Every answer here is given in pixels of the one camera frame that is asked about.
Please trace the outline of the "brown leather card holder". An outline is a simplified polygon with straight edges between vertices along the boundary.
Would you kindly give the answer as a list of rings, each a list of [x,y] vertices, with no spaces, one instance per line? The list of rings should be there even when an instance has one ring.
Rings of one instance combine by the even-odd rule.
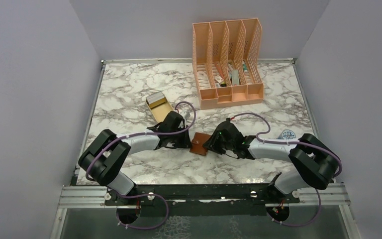
[[[191,140],[191,149],[189,152],[201,156],[206,156],[208,150],[204,148],[203,145],[210,139],[210,137],[210,134],[196,132],[193,139]]]

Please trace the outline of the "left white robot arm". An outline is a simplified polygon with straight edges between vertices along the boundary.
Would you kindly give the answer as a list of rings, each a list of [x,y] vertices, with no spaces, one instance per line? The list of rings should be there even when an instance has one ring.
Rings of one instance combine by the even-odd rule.
[[[136,200],[136,184],[121,172],[127,156],[149,150],[157,150],[172,144],[176,148],[190,148],[191,141],[186,120],[178,112],[171,111],[165,119],[144,132],[117,136],[105,129],[95,138],[79,158],[79,166],[101,186],[117,192],[124,204]]]

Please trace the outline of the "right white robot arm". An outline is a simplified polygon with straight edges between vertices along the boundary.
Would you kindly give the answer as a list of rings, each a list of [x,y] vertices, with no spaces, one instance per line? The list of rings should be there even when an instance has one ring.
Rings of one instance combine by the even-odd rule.
[[[312,134],[305,133],[294,141],[244,136],[230,119],[216,127],[203,147],[217,154],[232,151],[239,159],[274,159],[292,163],[290,171],[277,174],[266,188],[266,197],[275,203],[301,188],[324,190],[342,171],[339,157]]]

